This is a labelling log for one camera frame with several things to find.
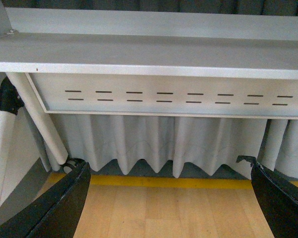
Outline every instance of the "table top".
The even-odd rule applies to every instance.
[[[0,71],[298,79],[298,41],[15,33]]]

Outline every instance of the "white curtain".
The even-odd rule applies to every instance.
[[[145,159],[158,173],[173,161],[178,178],[191,162],[213,175],[226,164],[250,178],[247,162],[238,155],[258,157],[265,119],[225,119],[109,115],[51,115],[72,158],[88,161],[99,171],[113,159],[123,174]],[[298,178],[298,120],[272,120],[260,162]]]

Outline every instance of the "white wall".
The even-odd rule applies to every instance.
[[[4,77],[5,74],[0,73],[0,84]],[[40,157],[23,110],[19,110],[14,124],[13,143],[4,177],[1,204]]]

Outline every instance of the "black plastic joint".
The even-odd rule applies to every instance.
[[[239,155],[237,157],[236,162],[239,163],[239,162],[241,162],[243,160],[246,160],[247,162],[250,162],[251,167],[253,167],[253,165],[257,165],[258,164],[257,161],[256,161],[256,157],[254,157],[254,156],[247,156],[247,155]]]
[[[0,111],[17,115],[18,110],[24,106],[17,89],[6,77],[0,86]]]

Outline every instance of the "ventilation slot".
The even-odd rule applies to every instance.
[[[126,92],[126,93],[142,94],[142,92]]]
[[[253,94],[250,94],[250,95],[247,95],[248,97],[258,97],[258,98],[262,98],[264,97],[264,95],[253,95]]]
[[[65,90],[66,93],[81,93],[80,90]]]
[[[234,94],[218,94],[218,96],[234,96]]]
[[[204,93],[188,93],[188,95],[204,95]]]
[[[293,98],[293,96],[277,96],[278,98]]]
[[[157,94],[173,94],[173,93],[163,93],[163,92],[158,92]]]

